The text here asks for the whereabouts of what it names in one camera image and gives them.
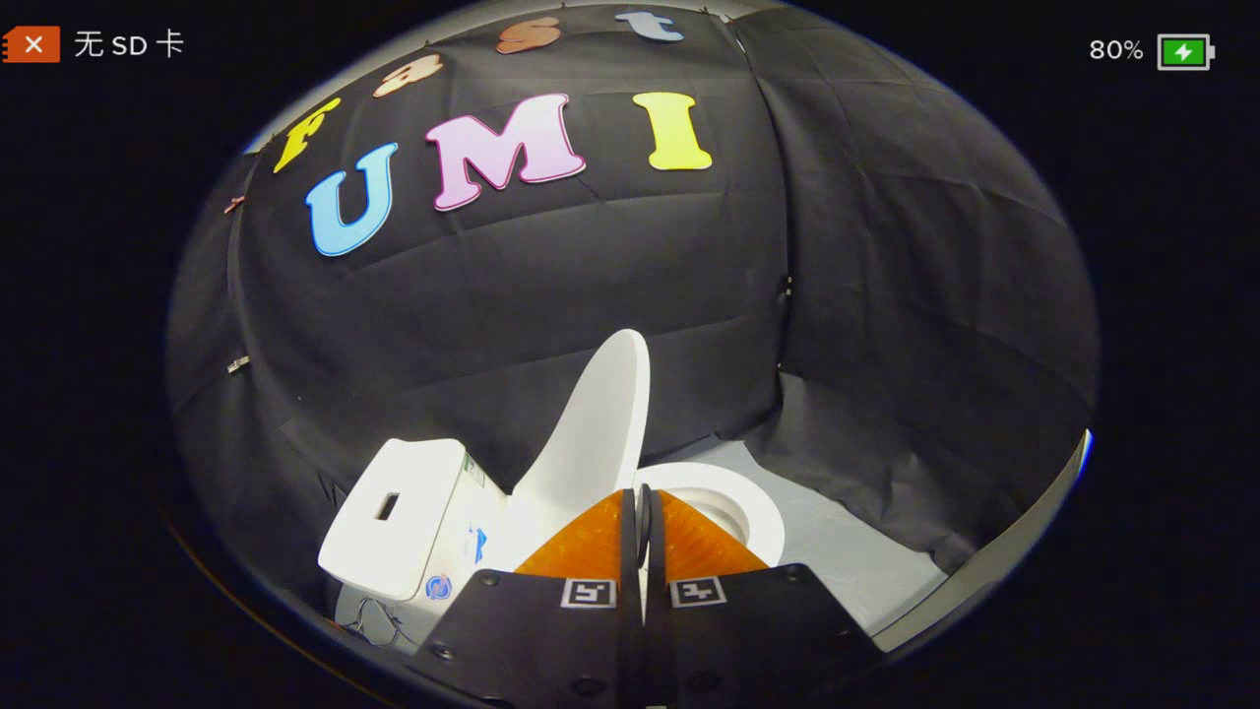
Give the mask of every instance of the sticker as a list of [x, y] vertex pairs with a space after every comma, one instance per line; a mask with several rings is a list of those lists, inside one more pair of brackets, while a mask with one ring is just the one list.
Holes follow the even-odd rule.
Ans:
[[340, 98], [333, 98], [328, 103], [324, 103], [315, 110], [314, 113], [306, 116], [292, 130], [289, 131], [289, 140], [285, 142], [285, 150], [280, 154], [280, 161], [276, 162], [276, 167], [272, 174], [278, 173], [281, 167], [292, 161], [294, 157], [301, 155], [302, 150], [306, 150], [306, 139], [315, 135], [319, 126], [324, 125], [324, 113], [336, 108], [341, 103]]
[[564, 93], [525, 98], [517, 105], [501, 133], [472, 116], [431, 128], [425, 139], [437, 144], [442, 174], [442, 191], [433, 199], [433, 207], [449, 212], [481, 194], [481, 185], [469, 179], [469, 165], [495, 189], [508, 186], [522, 149], [525, 166], [520, 169], [520, 180], [525, 183], [549, 181], [586, 169], [586, 160], [573, 152], [564, 132], [566, 103]]
[[427, 57], [421, 57], [410, 64], [398, 67], [397, 69], [386, 74], [386, 78], [381, 79], [381, 86], [372, 92], [373, 98], [381, 98], [382, 96], [388, 96], [394, 91], [407, 86], [408, 83], [416, 83], [422, 78], [428, 78], [437, 73], [437, 69], [442, 68], [441, 54], [430, 54]]
[[495, 49], [500, 54], [515, 54], [525, 49], [547, 47], [559, 39], [559, 30], [556, 29], [558, 24], [559, 20], [556, 18], [538, 18], [537, 20], [517, 23], [503, 30], [499, 35], [503, 42]]
[[483, 558], [483, 550], [485, 549], [485, 540], [489, 539], [485, 535], [485, 530], [469, 523], [469, 535], [464, 540], [464, 555], [472, 558], [472, 564], [480, 564]]
[[611, 579], [564, 579], [561, 608], [616, 608], [617, 582]]
[[389, 185], [389, 156], [398, 150], [397, 142], [387, 142], [368, 152], [354, 167], [363, 173], [368, 184], [368, 204], [363, 215], [353, 223], [341, 220], [341, 199], [338, 194], [345, 170], [324, 178], [306, 194], [311, 208], [311, 235], [315, 248], [325, 256], [340, 256], [363, 246], [381, 230], [389, 215], [393, 193]]
[[701, 150], [692, 127], [690, 108], [696, 99], [684, 93], [654, 91], [636, 93], [633, 101], [648, 110], [656, 150], [648, 155], [648, 162], [658, 170], [703, 170], [713, 164], [713, 156]]
[[717, 577], [673, 582], [669, 584], [669, 596], [674, 601], [674, 608], [726, 603], [726, 593], [722, 592], [722, 582]]
[[425, 596], [433, 601], [446, 601], [451, 596], [451, 579], [446, 578], [446, 574], [430, 577], [425, 582]]
[[476, 530], [476, 559], [472, 560], [474, 564], [480, 564], [481, 563], [481, 550], [485, 549], [485, 540], [486, 540], [485, 533], [481, 531], [481, 528], [478, 528], [478, 530]]
[[674, 24], [674, 20], [669, 18], [662, 18], [651, 13], [625, 13], [617, 15], [617, 19], [630, 23], [630, 29], [639, 37], [659, 42], [679, 42], [683, 39], [680, 31], [669, 31], [662, 26]]

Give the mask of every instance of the toilet tank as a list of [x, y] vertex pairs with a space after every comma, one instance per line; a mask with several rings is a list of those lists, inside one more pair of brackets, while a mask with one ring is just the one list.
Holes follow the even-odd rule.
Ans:
[[505, 502], [460, 442], [391, 440], [333, 520], [319, 565], [363, 596], [436, 625], [485, 565]]

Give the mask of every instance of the tent wall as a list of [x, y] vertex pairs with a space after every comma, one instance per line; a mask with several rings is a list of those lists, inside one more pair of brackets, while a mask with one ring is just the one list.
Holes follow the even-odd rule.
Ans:
[[1097, 322], [1037, 174], [958, 94], [822, 18], [732, 25], [784, 156], [782, 411], [750, 448], [953, 572], [1072, 456]]

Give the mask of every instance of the yellow letter i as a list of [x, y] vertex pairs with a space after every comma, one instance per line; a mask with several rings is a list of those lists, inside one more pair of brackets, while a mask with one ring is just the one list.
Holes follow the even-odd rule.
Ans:
[[701, 150], [692, 127], [690, 107], [696, 99], [683, 93], [656, 91], [636, 93], [634, 102], [648, 110], [656, 150], [648, 162], [658, 170], [703, 170], [713, 156]]

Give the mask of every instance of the orange letter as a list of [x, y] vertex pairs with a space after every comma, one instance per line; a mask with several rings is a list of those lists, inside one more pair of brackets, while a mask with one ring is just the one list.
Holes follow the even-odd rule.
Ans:
[[408, 83], [417, 82], [422, 78], [427, 78], [437, 73], [437, 69], [442, 68], [441, 55], [430, 54], [428, 57], [421, 57], [415, 62], [398, 67], [397, 69], [389, 72], [384, 79], [382, 79], [381, 86], [372, 92], [372, 96], [381, 98], [382, 96], [388, 96], [394, 91], [407, 86]]
[[280, 154], [280, 161], [276, 162], [276, 169], [271, 170], [272, 173], [278, 173], [290, 160], [296, 157], [302, 150], [306, 150], [306, 139], [315, 135], [319, 126], [324, 125], [324, 113], [336, 108], [340, 102], [340, 98], [334, 98], [324, 103], [323, 107], [302, 118], [301, 122], [294, 126], [294, 130], [289, 131], [289, 142], [285, 144], [285, 151]]
[[537, 20], [517, 23], [503, 30], [503, 34], [499, 35], [499, 39], [503, 42], [499, 43], [496, 49], [500, 54], [514, 54], [525, 49], [546, 47], [559, 39], [559, 30], [556, 29], [558, 24], [559, 20], [556, 18], [539, 18]]

